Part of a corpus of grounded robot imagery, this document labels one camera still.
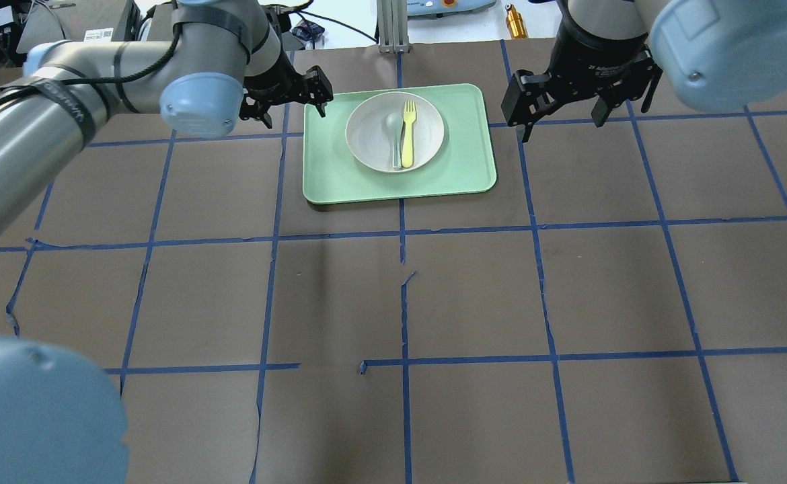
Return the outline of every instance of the plate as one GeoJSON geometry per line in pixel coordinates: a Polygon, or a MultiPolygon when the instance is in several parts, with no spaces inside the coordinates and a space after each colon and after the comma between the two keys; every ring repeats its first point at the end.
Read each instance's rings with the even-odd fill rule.
{"type": "Polygon", "coordinates": [[[352,111],[345,126],[348,149],[363,165],[383,173],[400,174],[426,165],[436,156],[445,141],[445,122],[439,110],[423,97],[394,91],[374,95],[352,111]],[[394,142],[385,121],[388,114],[402,115],[406,101],[418,106],[414,122],[414,163],[411,168],[394,169],[394,142]]]}

